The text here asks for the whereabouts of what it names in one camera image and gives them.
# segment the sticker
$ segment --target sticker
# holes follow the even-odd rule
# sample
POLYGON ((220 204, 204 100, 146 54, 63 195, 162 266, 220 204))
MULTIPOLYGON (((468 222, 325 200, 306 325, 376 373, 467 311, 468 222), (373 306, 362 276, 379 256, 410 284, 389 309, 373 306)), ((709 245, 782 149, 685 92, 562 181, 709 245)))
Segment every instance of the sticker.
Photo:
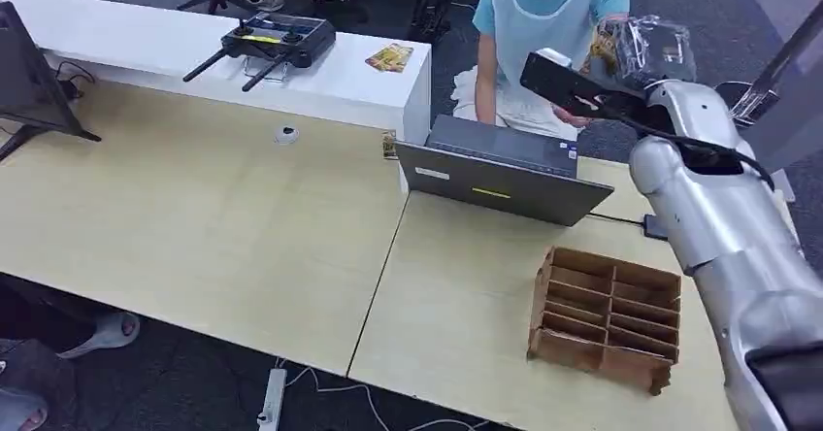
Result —
POLYGON ((472 191, 476 191, 477 193, 482 193, 484 195, 496 196, 498 198, 511 198, 506 193, 498 193, 496 191, 484 190, 482 188, 472 187, 472 191))
POLYGON ((421 176, 434 177, 437 179, 443 179, 444 181, 447 181, 449 179, 448 174, 446 174, 445 172, 433 171, 431 169, 423 169, 422 167, 415 167, 414 171, 417 174, 420 174, 421 176))
POLYGON ((245 35, 241 37, 244 40, 252 40, 252 41, 259 41, 260 43, 279 43, 279 38, 272 38, 270 36, 254 36, 254 35, 245 35))

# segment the hand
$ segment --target hand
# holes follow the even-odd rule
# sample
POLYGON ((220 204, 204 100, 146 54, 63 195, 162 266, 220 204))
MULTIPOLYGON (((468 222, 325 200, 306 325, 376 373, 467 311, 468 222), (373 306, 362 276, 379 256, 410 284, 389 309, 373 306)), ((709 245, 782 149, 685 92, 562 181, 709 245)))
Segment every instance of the hand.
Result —
POLYGON ((554 114, 557 116, 557 118, 562 120, 564 123, 568 123, 569 125, 577 128, 585 127, 589 123, 591 123, 591 118, 572 116, 572 114, 569 113, 569 111, 566 111, 565 109, 559 106, 552 106, 551 110, 554 111, 554 114))

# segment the light wood desk surface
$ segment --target light wood desk surface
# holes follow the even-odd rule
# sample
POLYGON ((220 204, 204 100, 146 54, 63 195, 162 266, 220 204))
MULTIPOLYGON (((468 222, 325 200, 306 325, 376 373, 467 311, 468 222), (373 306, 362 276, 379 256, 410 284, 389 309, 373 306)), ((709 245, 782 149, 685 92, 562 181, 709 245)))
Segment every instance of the light wood desk surface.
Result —
POLYGON ((379 130, 113 83, 78 118, 0 165, 0 271, 346 372, 405 202, 379 130))
POLYGON ((679 272, 668 244, 637 226, 587 217, 562 228, 413 192, 349 375, 528 430, 736 429, 689 279, 662 395, 527 361, 534 279, 551 245, 679 272))
POLYGON ((609 198, 598 205, 592 213, 642 221, 643 215, 653 215, 648 200, 642 196, 632 176, 629 165, 581 156, 577 161, 577 177, 584 181, 603 183, 614 187, 609 198))

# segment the small round device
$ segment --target small round device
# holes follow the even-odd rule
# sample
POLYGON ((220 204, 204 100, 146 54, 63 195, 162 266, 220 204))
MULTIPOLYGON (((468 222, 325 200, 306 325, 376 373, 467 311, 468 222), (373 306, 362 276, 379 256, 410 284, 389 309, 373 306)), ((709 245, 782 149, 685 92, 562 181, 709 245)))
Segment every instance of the small round device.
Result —
POLYGON ((296 142, 298 136, 300 136, 300 132, 298 132, 296 128, 286 125, 278 130, 278 133, 275 135, 275 143, 279 145, 289 145, 296 142))

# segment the plastic bag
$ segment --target plastic bag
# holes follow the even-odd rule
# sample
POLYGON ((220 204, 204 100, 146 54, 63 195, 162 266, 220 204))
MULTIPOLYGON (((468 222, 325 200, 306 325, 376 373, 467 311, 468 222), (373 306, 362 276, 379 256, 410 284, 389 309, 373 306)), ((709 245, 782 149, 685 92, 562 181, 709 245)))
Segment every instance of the plastic bag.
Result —
POLYGON ((629 17, 611 30, 616 80, 642 90, 665 79, 697 80, 689 30, 658 16, 629 17))
POLYGON ((657 16, 602 21, 581 72, 636 91, 665 79, 697 79, 688 28, 657 16))

